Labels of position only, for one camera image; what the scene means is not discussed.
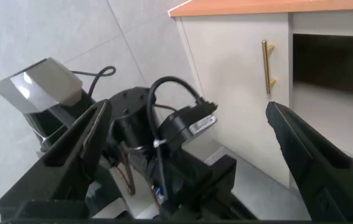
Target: gray plastic cover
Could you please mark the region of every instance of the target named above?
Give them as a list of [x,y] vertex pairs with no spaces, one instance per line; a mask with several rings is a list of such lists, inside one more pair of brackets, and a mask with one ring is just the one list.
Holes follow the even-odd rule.
[[0,81],[0,95],[21,113],[39,113],[57,104],[72,106],[82,97],[82,81],[47,58]]

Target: wooden countertop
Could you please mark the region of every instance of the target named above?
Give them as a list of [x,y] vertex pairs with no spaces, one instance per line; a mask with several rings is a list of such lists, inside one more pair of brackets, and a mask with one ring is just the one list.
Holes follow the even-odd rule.
[[353,9],[353,0],[190,0],[169,16],[207,16]]

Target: wire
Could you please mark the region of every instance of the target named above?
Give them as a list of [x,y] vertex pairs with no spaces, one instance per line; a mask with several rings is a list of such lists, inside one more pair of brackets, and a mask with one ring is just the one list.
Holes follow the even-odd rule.
[[168,110],[171,110],[171,111],[177,111],[177,109],[171,107],[171,106],[167,106],[167,105],[160,105],[158,103],[156,103],[154,106],[158,107],[158,108],[164,108],[164,109],[168,109]]
[[97,74],[95,73],[89,73],[89,72],[79,72],[79,71],[71,71],[74,74],[80,74],[80,75],[88,75],[88,76],[94,76],[95,78],[92,81],[92,84],[90,84],[88,96],[92,97],[93,90],[95,89],[96,83],[99,80],[100,77],[109,77],[115,74],[116,68],[114,66],[107,66],[103,69],[100,70]]
[[[146,113],[147,113],[147,119],[149,122],[151,132],[153,133],[153,136],[158,140],[160,140],[160,136],[158,133],[157,124],[154,120],[154,113],[153,113],[154,94],[157,88],[161,84],[166,82],[176,82],[182,85],[184,88],[186,88],[188,92],[191,93],[191,95],[193,95],[196,103],[200,103],[202,101],[198,93],[189,84],[187,84],[184,80],[181,80],[180,78],[162,77],[162,78],[159,78],[157,81],[155,81],[153,85],[151,85],[149,90],[147,104],[146,104]],[[161,185],[162,185],[161,187],[162,187],[162,190],[164,191],[165,198],[168,198],[168,191],[166,188],[166,181],[165,181],[165,175],[164,175],[164,164],[162,162],[162,156],[161,156],[161,147],[157,147],[157,157],[158,157],[159,173],[160,173]]]

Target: kitchen cabinet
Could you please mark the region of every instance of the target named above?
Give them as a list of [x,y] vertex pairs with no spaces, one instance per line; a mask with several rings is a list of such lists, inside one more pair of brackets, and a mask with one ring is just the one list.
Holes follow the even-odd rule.
[[[211,2],[191,1],[170,15],[182,16],[176,21],[196,87],[208,100],[219,104],[214,138],[281,184],[294,186],[280,145],[267,123],[266,105],[275,101],[294,109],[293,34],[353,36],[353,10],[299,12],[301,2],[285,2],[297,7],[296,11],[288,12],[286,8],[286,12],[257,13],[251,10],[260,12],[261,6],[249,5],[240,9],[250,10],[247,13],[251,14],[238,14],[236,7],[221,4],[218,10]],[[347,4],[344,9],[353,8],[353,1],[347,2],[352,5]],[[262,40],[275,46],[268,56],[270,78],[277,79],[270,94],[266,92]]]
[[[289,186],[289,169],[265,109],[269,101],[288,106],[291,91],[292,33],[288,13],[182,17],[198,83],[206,99],[216,102],[218,142]],[[270,78],[266,92],[262,41]]]

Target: white cable tie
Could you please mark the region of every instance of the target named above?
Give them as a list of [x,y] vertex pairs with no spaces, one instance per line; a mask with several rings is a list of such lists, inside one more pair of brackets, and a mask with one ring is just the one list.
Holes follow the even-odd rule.
[[163,139],[163,140],[158,140],[158,139],[155,139],[154,142],[153,142],[153,146],[154,148],[158,148],[158,146],[162,145],[166,143],[166,139]]

